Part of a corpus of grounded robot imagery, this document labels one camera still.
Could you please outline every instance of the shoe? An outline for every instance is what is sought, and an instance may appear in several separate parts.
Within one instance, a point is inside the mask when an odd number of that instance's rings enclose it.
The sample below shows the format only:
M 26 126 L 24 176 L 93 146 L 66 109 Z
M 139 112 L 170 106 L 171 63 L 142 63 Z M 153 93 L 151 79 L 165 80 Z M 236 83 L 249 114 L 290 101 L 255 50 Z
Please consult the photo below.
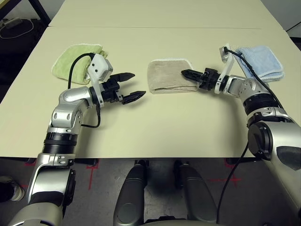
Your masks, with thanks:
M 16 181 L 14 181 L 13 178 L 7 176 L 1 176 L 0 183 L 11 184 L 12 187 L 14 188 L 13 197 L 11 197 L 10 199 L 11 201 L 20 201 L 24 198 L 25 190 Z

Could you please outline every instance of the towel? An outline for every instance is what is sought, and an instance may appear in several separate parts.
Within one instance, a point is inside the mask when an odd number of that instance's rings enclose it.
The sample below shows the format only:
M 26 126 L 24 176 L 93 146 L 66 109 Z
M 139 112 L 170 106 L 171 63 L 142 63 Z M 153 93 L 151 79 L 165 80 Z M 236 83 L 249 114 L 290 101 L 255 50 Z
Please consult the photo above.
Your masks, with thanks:
M 158 59 L 150 62 L 147 80 L 151 93 L 179 93 L 197 91 L 195 82 L 185 79 L 181 71 L 193 69 L 184 58 Z
M 269 82 L 284 78 L 283 66 L 269 47 L 238 48 L 236 52 L 242 54 L 261 80 Z M 245 63 L 239 57 L 235 58 L 246 77 L 253 78 Z
M 60 79 L 69 78 L 69 72 L 74 60 L 83 53 L 98 53 L 107 57 L 107 53 L 103 51 L 103 47 L 99 44 L 76 44 L 66 49 L 63 54 L 56 60 L 52 66 L 51 73 Z M 72 73 L 72 82 L 87 85 L 90 78 L 87 76 L 87 68 L 91 63 L 91 58 L 85 56 L 81 58 L 74 66 Z

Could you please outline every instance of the black wire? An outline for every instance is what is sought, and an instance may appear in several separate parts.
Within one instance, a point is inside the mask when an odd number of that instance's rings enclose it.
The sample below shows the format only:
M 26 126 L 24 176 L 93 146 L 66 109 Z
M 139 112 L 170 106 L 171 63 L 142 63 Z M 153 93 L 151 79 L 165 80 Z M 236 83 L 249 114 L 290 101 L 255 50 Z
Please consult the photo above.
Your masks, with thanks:
M 280 101 L 278 100 L 277 96 L 275 95 L 275 93 L 267 86 L 267 84 L 265 84 L 259 77 L 258 75 L 255 73 L 255 71 L 253 70 L 252 66 L 247 62 L 247 60 L 241 56 L 240 54 L 229 50 L 227 47 L 224 47 L 224 51 L 225 53 L 232 53 L 233 55 L 236 55 L 237 57 L 239 57 L 249 68 L 249 70 L 251 71 L 251 73 L 253 74 L 253 76 L 255 77 L 255 79 L 257 79 L 258 82 L 260 82 L 260 84 L 267 89 L 267 91 L 269 91 L 271 93 L 271 95 L 273 96 L 274 100 L 277 102 L 278 106 L 280 108 L 283 108 L 283 106 L 281 105 Z
M 85 56 L 90 56 L 91 60 L 93 59 L 93 57 L 95 56 L 94 53 L 84 53 L 82 55 L 80 55 L 78 58 L 76 58 L 74 60 L 74 62 L 72 63 L 71 65 L 71 68 L 70 68 L 70 71 L 69 71 L 69 78 L 68 78 L 68 89 L 71 88 L 71 80 L 72 80 L 72 73 L 73 73 L 73 68 L 75 66 L 75 64 L 83 57 Z M 81 126 L 83 127 L 89 127 L 89 128 L 97 128 L 99 127 L 100 125 L 100 105 L 99 104 L 96 104 L 96 112 L 97 112 L 97 119 L 98 119 L 98 122 L 97 122 L 97 125 L 96 126 L 91 126 L 91 125 L 86 125 L 86 124 L 82 124 Z
M 298 26 L 299 24 L 301 24 L 301 21 L 297 24 L 295 24 L 294 26 L 292 26 L 291 28 L 287 29 L 286 32 L 288 32 L 289 30 L 293 29 L 295 26 Z
M 224 185 L 224 187 L 222 188 L 222 193 L 221 193 L 221 196 L 220 196 L 220 200 L 218 202 L 218 206 L 217 206 L 217 210 L 216 210 L 216 223 L 218 224 L 219 221 L 220 221 L 220 209 L 221 209 L 221 205 L 222 205 L 222 198 L 224 196 L 224 193 L 226 191 L 226 188 L 227 188 L 227 185 L 235 171 L 235 169 L 237 168 L 237 166 L 239 165 L 240 161 L 243 159 L 244 155 L 246 154 L 247 150 L 248 150 L 248 146 L 249 146 L 249 143 L 246 144 L 246 147 L 244 149 L 244 152 L 242 153 L 242 155 L 240 156 L 239 160 L 235 163 L 235 166 L 233 167 L 233 169 L 231 170 L 227 180 L 226 180 L 226 183 Z
M 86 124 L 82 124 L 81 126 L 83 127 L 89 127 L 89 128 L 97 128 L 100 125 L 100 105 L 96 105 L 96 112 L 97 112 L 97 125 L 96 126 L 90 126 L 90 125 L 86 125 Z
M 94 53 L 84 53 L 84 54 L 80 55 L 78 58 L 76 58 L 76 59 L 74 60 L 74 62 L 73 62 L 72 65 L 71 65 L 70 71 L 69 71 L 68 89 L 71 88 L 71 79 L 72 79 L 72 73 L 73 73 L 73 68 L 74 68 L 75 64 L 76 64 L 81 58 L 83 58 L 83 57 L 85 57 L 85 56 L 90 56 L 90 58 L 91 58 L 91 60 L 92 60 L 93 57 L 94 57 L 94 55 L 95 55 Z

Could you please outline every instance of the silver robot arm segment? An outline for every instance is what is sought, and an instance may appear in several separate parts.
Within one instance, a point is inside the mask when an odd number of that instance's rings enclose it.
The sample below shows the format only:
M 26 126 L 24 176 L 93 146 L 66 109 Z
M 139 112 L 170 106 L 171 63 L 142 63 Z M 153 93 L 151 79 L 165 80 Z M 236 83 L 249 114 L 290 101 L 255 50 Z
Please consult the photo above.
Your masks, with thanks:
M 265 161 L 300 217 L 301 127 L 256 79 L 219 74 L 211 68 L 206 68 L 204 73 L 184 70 L 182 74 L 196 81 L 200 89 L 214 89 L 215 93 L 241 100 L 247 114 L 249 150 Z
M 111 72 L 109 61 L 95 54 L 88 68 L 93 86 L 68 89 L 59 96 L 59 104 L 52 113 L 43 150 L 37 157 L 28 187 L 28 205 L 15 215 L 9 226 L 62 224 L 65 209 L 74 195 L 75 171 L 71 166 L 75 161 L 74 149 L 80 127 L 87 126 L 82 125 L 84 112 L 95 106 L 100 118 L 100 108 L 105 102 L 125 105 L 145 94 L 145 91 L 136 91 L 124 96 L 119 92 L 118 82 L 133 78 L 132 73 L 111 75 L 107 81 L 98 82 Z

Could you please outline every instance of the beige table surface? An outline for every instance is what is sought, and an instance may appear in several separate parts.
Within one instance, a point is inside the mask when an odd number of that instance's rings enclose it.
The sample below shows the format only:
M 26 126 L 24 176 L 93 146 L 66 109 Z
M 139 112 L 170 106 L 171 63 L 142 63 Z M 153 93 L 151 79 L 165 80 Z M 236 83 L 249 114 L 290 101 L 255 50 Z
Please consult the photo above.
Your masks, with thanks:
M 0 156 L 36 157 L 67 81 L 51 75 L 61 53 L 77 43 L 100 43 L 114 73 L 136 76 L 121 83 L 126 95 L 146 90 L 140 100 L 106 104 L 97 129 L 82 128 L 77 157 L 238 157 L 247 142 L 246 114 L 240 100 L 212 92 L 151 94 L 150 61 L 184 57 L 196 70 L 219 71 L 219 47 L 268 45 L 286 76 L 270 83 L 287 112 L 301 122 L 301 52 L 285 32 L 257 29 L 47 28 L 0 104 Z M 232 74 L 243 75 L 234 64 Z M 84 122 L 96 123 L 95 112 Z
M 49 26 L 281 28 L 260 0 L 65 0 Z

